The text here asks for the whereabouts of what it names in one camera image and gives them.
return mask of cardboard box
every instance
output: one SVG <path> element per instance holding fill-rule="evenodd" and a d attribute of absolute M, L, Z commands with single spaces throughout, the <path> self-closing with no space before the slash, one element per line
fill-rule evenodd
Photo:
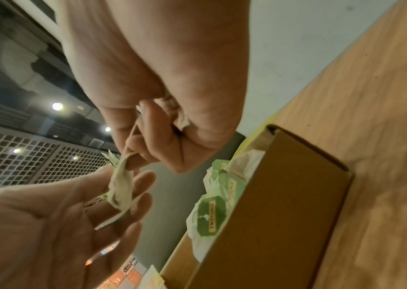
<path fill-rule="evenodd" d="M 352 174 L 276 126 L 250 149 L 267 152 L 227 225 L 198 269 L 184 236 L 161 272 L 170 289 L 312 287 Z"/>

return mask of wooden surface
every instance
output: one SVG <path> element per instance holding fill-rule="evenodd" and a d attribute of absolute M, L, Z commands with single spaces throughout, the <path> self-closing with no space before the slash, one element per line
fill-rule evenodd
<path fill-rule="evenodd" d="M 314 289 L 407 289 L 407 0 L 275 122 L 356 172 Z"/>

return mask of skin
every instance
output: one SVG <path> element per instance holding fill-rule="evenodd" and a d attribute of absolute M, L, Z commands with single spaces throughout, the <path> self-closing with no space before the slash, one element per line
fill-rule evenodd
<path fill-rule="evenodd" d="M 105 167 L 75 179 L 0 189 L 0 289 L 92 289 L 122 266 L 151 208 L 151 195 L 144 192 L 156 176 L 145 171 L 135 177 L 136 204 L 94 230 L 119 213 L 106 201 L 84 205 L 108 190 L 111 175 Z M 118 240 L 113 251 L 85 265 Z"/>
<path fill-rule="evenodd" d="M 74 75 L 112 129 L 118 149 L 139 153 L 132 164 L 160 161 L 186 172 L 234 135 L 247 86 L 249 4 L 59 2 L 57 22 Z M 153 101 L 167 91 L 172 104 Z M 142 108 L 138 119 L 136 105 Z M 135 124 L 140 133 L 131 133 Z"/>

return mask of ceiling light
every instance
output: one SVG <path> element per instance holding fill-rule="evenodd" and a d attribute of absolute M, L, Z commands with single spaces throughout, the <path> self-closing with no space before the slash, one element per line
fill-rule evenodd
<path fill-rule="evenodd" d="M 60 102 L 55 102 L 51 105 L 51 108 L 56 111 L 60 111 L 64 108 L 64 105 Z"/>

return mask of gray wall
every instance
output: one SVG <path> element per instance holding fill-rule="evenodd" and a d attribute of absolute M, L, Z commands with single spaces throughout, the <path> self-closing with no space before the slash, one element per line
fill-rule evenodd
<path fill-rule="evenodd" d="M 176 174 L 162 164 L 152 164 L 157 182 L 150 190 L 153 208 L 143 220 L 143 232 L 133 256 L 146 268 L 161 270 L 186 232 L 186 218 L 205 194 L 203 178 L 215 159 L 231 159 L 244 136 L 232 140 L 203 165 L 186 174 Z"/>

